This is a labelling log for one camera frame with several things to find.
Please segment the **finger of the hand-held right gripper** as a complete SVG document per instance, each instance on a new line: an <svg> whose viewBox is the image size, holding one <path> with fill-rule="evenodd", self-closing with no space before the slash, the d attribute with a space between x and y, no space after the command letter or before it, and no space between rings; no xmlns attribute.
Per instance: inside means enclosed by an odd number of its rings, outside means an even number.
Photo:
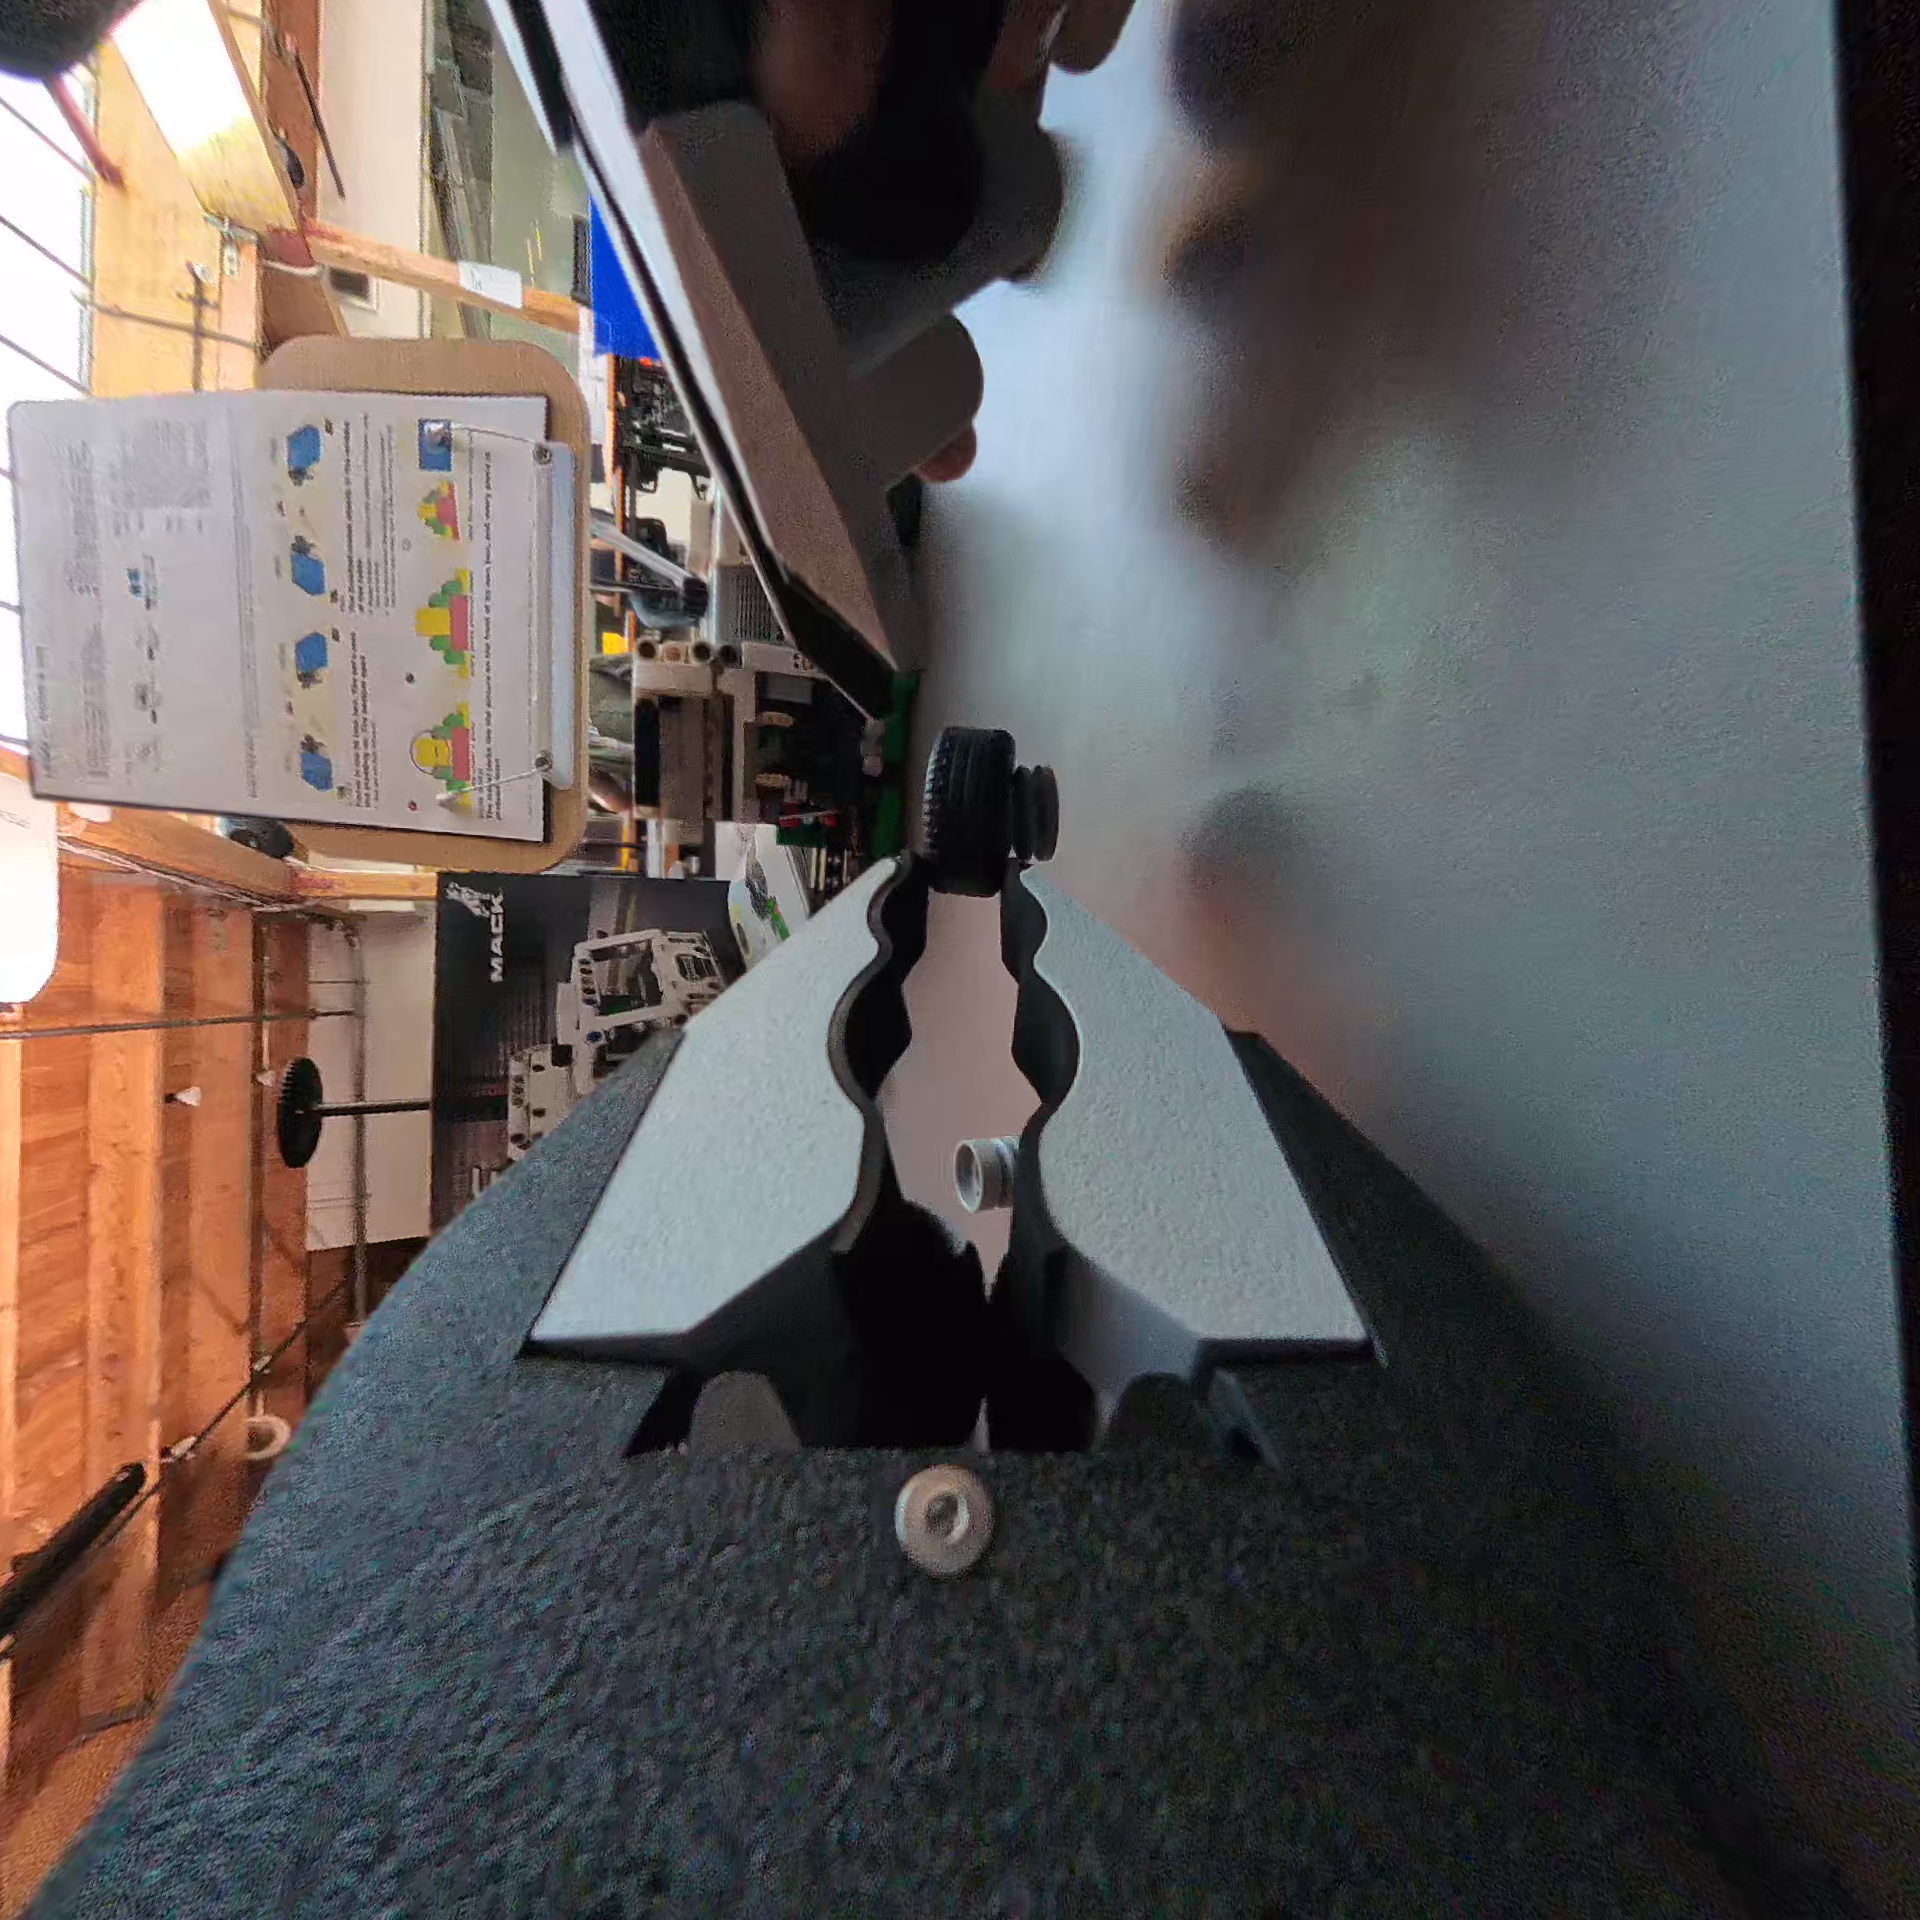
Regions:
<svg viewBox="0 0 1920 1920"><path fill-rule="evenodd" d="M779 627L861 710L917 635L849 352L727 2L492 2L610 247Z"/></svg>

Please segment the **partly built toy truck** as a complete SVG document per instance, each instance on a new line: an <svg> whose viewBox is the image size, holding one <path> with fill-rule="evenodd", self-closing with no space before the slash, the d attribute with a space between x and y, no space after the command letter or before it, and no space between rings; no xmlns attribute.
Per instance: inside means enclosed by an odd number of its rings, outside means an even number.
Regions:
<svg viewBox="0 0 1920 1920"><path fill-rule="evenodd" d="M918 672L893 675L878 718L806 662L749 562L709 573L701 626L631 620L629 792L656 878L720 878L760 827L827 897L902 850Z"/></svg>

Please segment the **person's right hand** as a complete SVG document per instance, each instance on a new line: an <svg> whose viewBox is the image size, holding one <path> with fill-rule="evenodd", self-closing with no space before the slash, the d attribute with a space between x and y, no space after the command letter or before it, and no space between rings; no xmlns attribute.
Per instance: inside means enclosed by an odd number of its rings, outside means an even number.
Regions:
<svg viewBox="0 0 1920 1920"><path fill-rule="evenodd" d="M997 276L1024 276L1062 222L1062 162L1037 130L1052 72L1089 75L1136 2L760 2L749 93L766 116L831 318L878 356Z"/></svg>

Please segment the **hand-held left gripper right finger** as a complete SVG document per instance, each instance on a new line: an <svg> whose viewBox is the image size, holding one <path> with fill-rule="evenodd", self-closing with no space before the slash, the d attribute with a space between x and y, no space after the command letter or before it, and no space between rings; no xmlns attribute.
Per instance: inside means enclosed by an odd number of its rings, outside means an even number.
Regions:
<svg viewBox="0 0 1920 1920"><path fill-rule="evenodd" d="M1037 1109L1013 1179L1013 1300L1093 1396L1207 1390L1272 1361L1370 1361L1307 1189L1225 1022L1044 872L1010 872L1003 964Z"/></svg>

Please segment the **black gear on axle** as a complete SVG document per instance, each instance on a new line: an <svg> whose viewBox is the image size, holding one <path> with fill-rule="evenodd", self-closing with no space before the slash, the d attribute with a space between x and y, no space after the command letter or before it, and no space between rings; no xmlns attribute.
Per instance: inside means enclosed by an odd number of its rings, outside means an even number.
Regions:
<svg viewBox="0 0 1920 1920"><path fill-rule="evenodd" d="M378 1121L431 1110L431 1096L332 1102L323 1091L321 1065L299 1056L281 1067L275 1082L275 1152L284 1168L302 1171L315 1161L323 1130L332 1121Z"/></svg>

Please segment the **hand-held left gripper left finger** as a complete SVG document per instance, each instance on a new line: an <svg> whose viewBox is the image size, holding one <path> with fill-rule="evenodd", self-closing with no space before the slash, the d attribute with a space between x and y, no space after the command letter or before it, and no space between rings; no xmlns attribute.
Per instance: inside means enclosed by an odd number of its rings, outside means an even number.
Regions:
<svg viewBox="0 0 1920 1920"><path fill-rule="evenodd" d="M846 1342L881 1208L926 872L881 860L698 1013L530 1342Z"/></svg>

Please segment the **wooden clipboard with instruction sheet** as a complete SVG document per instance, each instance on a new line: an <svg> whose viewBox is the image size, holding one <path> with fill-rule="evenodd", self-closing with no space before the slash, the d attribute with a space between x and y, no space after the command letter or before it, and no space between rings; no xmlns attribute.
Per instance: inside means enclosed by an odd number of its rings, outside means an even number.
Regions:
<svg viewBox="0 0 1920 1920"><path fill-rule="evenodd" d="M529 343L299 339L249 390L22 401L38 799L539 875L588 827L588 404Z"/></svg>

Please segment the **toy truck set box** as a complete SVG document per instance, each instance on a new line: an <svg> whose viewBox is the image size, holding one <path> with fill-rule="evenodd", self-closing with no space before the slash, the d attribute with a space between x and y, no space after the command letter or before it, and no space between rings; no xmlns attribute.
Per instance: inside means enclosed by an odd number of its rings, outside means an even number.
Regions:
<svg viewBox="0 0 1920 1920"><path fill-rule="evenodd" d="M656 1033L745 971L717 881L627 875L446 878L432 989L432 1227Z"/></svg>

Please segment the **instruction booklet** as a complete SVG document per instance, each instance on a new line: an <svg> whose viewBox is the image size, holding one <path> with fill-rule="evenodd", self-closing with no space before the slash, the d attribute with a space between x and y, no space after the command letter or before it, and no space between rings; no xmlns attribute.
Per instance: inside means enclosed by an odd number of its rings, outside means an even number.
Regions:
<svg viewBox="0 0 1920 1920"><path fill-rule="evenodd" d="M720 825L717 854L732 860L729 924L745 968L757 968L816 913L804 857L773 825Z"/></svg>

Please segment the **blue plastic bin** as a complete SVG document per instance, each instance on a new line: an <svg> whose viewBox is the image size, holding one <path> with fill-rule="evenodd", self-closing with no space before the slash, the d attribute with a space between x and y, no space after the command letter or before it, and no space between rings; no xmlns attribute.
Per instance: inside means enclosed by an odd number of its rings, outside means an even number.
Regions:
<svg viewBox="0 0 1920 1920"><path fill-rule="evenodd" d="M601 205L592 199L588 214L588 276L589 276L589 333L597 356L618 356L638 365L662 365L635 285L613 248L613 233Z"/></svg>

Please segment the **small black toy wheel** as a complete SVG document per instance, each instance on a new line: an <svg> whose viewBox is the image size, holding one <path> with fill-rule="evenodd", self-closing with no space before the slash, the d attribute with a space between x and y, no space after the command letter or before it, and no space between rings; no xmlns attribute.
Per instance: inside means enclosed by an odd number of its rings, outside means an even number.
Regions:
<svg viewBox="0 0 1920 1920"><path fill-rule="evenodd" d="M1004 730L938 736L923 786L923 860L938 893L991 897L1003 890L1018 770L1018 739Z"/></svg>

